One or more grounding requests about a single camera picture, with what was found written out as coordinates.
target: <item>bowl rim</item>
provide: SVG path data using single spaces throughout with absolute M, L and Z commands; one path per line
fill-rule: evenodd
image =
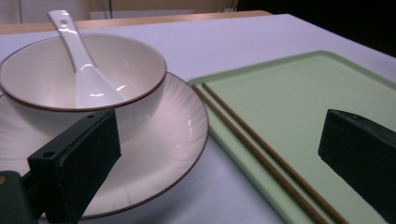
M 133 41 L 135 43 L 138 43 L 142 46 L 145 46 L 145 48 L 148 48 L 150 50 L 152 50 L 153 52 L 155 52 L 161 59 L 161 62 L 163 63 L 163 73 L 162 73 L 162 78 L 161 80 L 155 85 L 153 86 L 149 91 L 146 91 L 143 94 L 140 94 L 139 96 L 132 98 L 130 100 L 126 100 L 124 102 L 118 103 L 118 104 L 114 104 L 114 105 L 104 105 L 104 106 L 97 106 L 97 107 L 88 107 L 88 108 L 66 108 L 66 107 L 55 107 L 55 106 L 49 106 L 49 105 L 38 105 L 35 103 L 31 103 L 28 102 L 26 100 L 23 100 L 21 97 L 16 96 L 15 94 L 12 93 L 12 91 L 10 91 L 1 81 L 2 80 L 2 68 L 4 63 L 9 60 L 9 58 L 11 58 L 12 56 L 16 55 L 17 53 L 21 52 L 24 49 L 27 49 L 33 45 L 38 45 L 41 44 L 43 42 L 47 42 L 47 41 L 51 41 L 54 39 L 61 39 L 60 36 L 53 36 L 50 38 L 45 38 L 39 41 L 36 41 L 34 43 L 28 44 L 20 49 L 17 49 L 15 51 L 13 51 L 12 53 L 10 53 L 2 62 L 0 62 L 0 89 L 4 92 L 5 95 L 9 96 L 11 99 L 17 101 L 18 103 L 21 103 L 23 105 L 27 105 L 33 108 L 37 108 L 37 109 L 42 109 L 42 110 L 48 110 L 48 111 L 54 111 L 54 112 L 92 112 L 92 111 L 97 111 L 97 110 L 102 110 L 102 109 L 108 109 L 108 108 L 117 108 L 117 107 L 121 107 L 124 105 L 129 105 L 132 103 L 135 103 L 137 101 L 143 100 L 146 97 L 148 97 L 149 95 L 151 95 L 152 93 L 154 93 L 156 90 L 158 90 L 161 85 L 164 83 L 165 78 L 166 78 L 166 74 L 167 74 L 167 64 L 166 64 L 166 60 L 165 58 L 161 55 L 161 53 L 155 49 L 154 47 L 152 47 L 149 44 L 144 43 L 143 41 L 137 40 L 137 39 L 133 39 L 130 37 L 126 37 L 126 36 L 122 36 L 122 35 L 110 35 L 110 34 L 100 34 L 100 33 L 92 33 L 92 34 L 80 34 L 81 36 L 109 36 L 109 37 L 116 37 L 119 39 L 124 39 L 124 40 L 128 40 L 128 41 Z

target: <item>plate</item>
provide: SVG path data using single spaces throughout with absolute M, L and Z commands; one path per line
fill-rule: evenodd
M 98 190 L 83 218 L 121 212 L 172 188 L 200 158 L 208 136 L 201 99 L 180 78 L 167 74 L 155 115 L 121 142 L 121 157 Z M 0 170 L 29 171 L 26 158 L 56 136 L 39 132 L 16 103 L 0 98 Z
M 312 216 L 273 178 L 271 173 L 275 172 L 264 169 L 237 140 L 219 114 L 258 149 L 326 222 L 337 223 L 264 147 L 258 146 L 209 89 L 347 222 L 384 222 L 374 208 L 320 158 L 318 147 L 328 109 L 361 115 L 396 131 L 396 83 L 324 50 L 197 77 L 189 83 L 220 111 L 215 112 L 212 106 L 207 109 L 212 136 L 286 222 L 311 223 Z

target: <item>black plastic piece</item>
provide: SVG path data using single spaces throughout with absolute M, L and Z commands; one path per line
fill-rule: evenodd
M 50 223 L 77 223 L 120 157 L 114 110 L 81 119 L 28 158 Z
M 41 186 L 35 182 L 35 178 L 30 171 L 21 178 L 21 181 L 32 211 L 32 216 L 34 219 L 38 219 L 45 212 L 45 206 L 47 203 L 45 200 L 43 200 L 43 189 L 40 188 Z
M 0 224 L 35 223 L 19 173 L 0 172 L 0 204 Z
M 396 132 L 329 110 L 319 156 L 388 223 L 396 223 Z

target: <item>white plate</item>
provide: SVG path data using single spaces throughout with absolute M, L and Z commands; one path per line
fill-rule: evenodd
M 50 139 L 37 123 L 18 113 L 9 97 L 0 98 L 0 170 L 24 175 L 26 158 Z M 205 107 L 191 87 L 168 74 L 161 104 L 151 120 L 121 142 L 121 157 L 83 217 L 120 212 L 172 188 L 202 154 L 208 135 Z

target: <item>spoon handle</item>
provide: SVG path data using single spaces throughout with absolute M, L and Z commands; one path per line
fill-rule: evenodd
M 69 51 L 75 72 L 86 66 L 95 66 L 70 14 L 66 10 L 52 10 L 47 15 Z

